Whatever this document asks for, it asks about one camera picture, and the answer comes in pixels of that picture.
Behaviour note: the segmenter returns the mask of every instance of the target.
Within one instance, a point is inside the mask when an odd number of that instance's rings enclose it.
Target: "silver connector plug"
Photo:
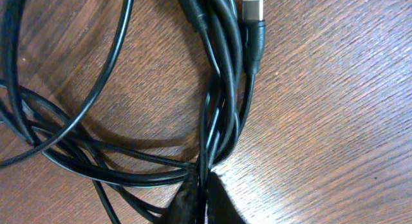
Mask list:
[[[242,0],[243,21],[263,20],[263,0]]]

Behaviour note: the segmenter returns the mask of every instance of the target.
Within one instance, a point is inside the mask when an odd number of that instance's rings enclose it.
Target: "cord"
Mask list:
[[[120,223],[102,183],[117,191],[125,201],[147,220],[156,223],[165,208],[140,200],[124,187],[171,185],[186,179],[189,171],[198,172],[198,216],[204,223],[207,204],[208,175],[214,165],[224,161],[233,151],[245,126],[252,102],[255,74],[265,45],[265,23],[260,17],[263,0],[245,0],[243,21],[238,24],[234,0],[178,0],[187,20],[199,33],[209,62],[212,77],[200,111],[200,152],[196,163],[182,162],[96,140],[80,124],[82,117],[97,100],[108,81],[122,48],[129,24],[133,0],[123,0],[117,30],[105,64],[79,111],[69,117],[58,106],[34,91],[19,85],[17,45],[26,0],[6,0],[1,23],[1,62],[5,78],[0,88],[8,92],[11,111],[0,100],[0,124],[9,127],[32,149],[0,162],[0,169],[15,165],[42,153],[58,166],[92,180],[112,223]],[[238,111],[236,93],[242,70],[246,73],[244,98]],[[64,125],[43,117],[31,104],[55,115]],[[176,168],[164,173],[136,174],[110,169],[102,150],[122,153],[139,160]],[[86,154],[89,153],[95,163]]]

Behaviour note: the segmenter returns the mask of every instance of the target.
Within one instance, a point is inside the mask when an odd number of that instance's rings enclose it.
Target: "usb cable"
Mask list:
[[[0,124],[8,126],[33,148],[1,161],[0,169],[42,153],[66,170],[90,178],[112,223],[120,221],[102,183],[117,191],[137,213],[156,223],[164,214],[165,208],[146,203],[124,187],[170,185],[182,182],[189,172],[195,172],[195,175],[198,175],[196,223],[204,223],[210,172],[214,165],[230,156],[245,126],[252,102],[255,75],[259,72],[265,49],[263,0],[244,0],[241,22],[238,22],[234,0],[178,0],[187,20],[203,41],[213,72],[200,111],[200,153],[196,163],[139,153],[95,140],[80,124],[82,117],[97,100],[116,64],[126,36],[134,0],[123,0],[117,30],[106,62],[79,111],[72,117],[49,100],[19,85],[17,45],[25,1],[7,0],[1,21],[0,68],[5,78],[0,79],[0,87],[8,92],[11,110],[9,111],[0,100]],[[242,72],[246,74],[247,80],[244,98],[238,110],[236,95],[242,87]],[[60,126],[40,115],[31,106],[33,103],[48,110],[64,125]],[[116,171],[108,167],[102,150],[177,169],[151,174]]]

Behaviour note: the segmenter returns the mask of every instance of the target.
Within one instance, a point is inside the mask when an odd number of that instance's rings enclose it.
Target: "cable bundle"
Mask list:
[[[123,0],[117,30],[106,62],[93,88],[81,104],[80,110],[72,117],[49,100],[19,85],[17,45],[25,1],[7,0],[1,24],[0,64],[5,78],[0,79],[0,86],[7,89],[11,112],[7,110],[3,101],[0,101],[0,124],[7,125],[33,148],[3,160],[0,162],[0,169],[42,153],[53,163],[80,176],[90,178],[113,223],[120,222],[106,196],[102,183],[106,183],[117,191],[140,215],[155,223],[159,220],[159,215],[165,212],[165,208],[140,200],[124,187],[170,185],[182,182],[188,172],[193,171],[198,175],[199,210],[203,210],[203,214],[202,211],[199,212],[197,222],[203,223],[207,203],[208,175],[213,165],[222,162],[230,155],[247,119],[255,74],[258,72],[263,54],[265,41],[263,19],[244,22],[242,39],[234,0],[179,0],[188,21],[201,36],[213,70],[200,111],[200,153],[196,163],[191,163],[139,153],[95,140],[80,124],[80,120],[95,103],[115,67],[126,36],[133,0]],[[242,69],[245,70],[247,81],[245,96],[241,109],[238,111],[236,92],[240,86]],[[60,126],[43,117],[31,104],[47,109],[64,125]],[[107,166],[102,150],[122,153],[139,160],[177,169],[166,173],[151,174],[112,170]]]

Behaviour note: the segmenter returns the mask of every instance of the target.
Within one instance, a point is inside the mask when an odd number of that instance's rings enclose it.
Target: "wooden surface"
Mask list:
[[[121,2],[28,0],[21,84],[77,111]],[[265,19],[250,116],[216,168],[240,213],[260,224],[411,223],[412,0],[265,0]],[[176,0],[135,0],[116,68],[82,123],[105,141],[193,159],[210,72]],[[28,149],[5,126],[0,138],[1,158]],[[109,157],[129,172],[169,170]],[[2,223],[109,223],[92,183],[41,155],[0,171],[0,180]],[[176,188],[130,191],[166,205]],[[145,223],[108,194],[123,223]]]

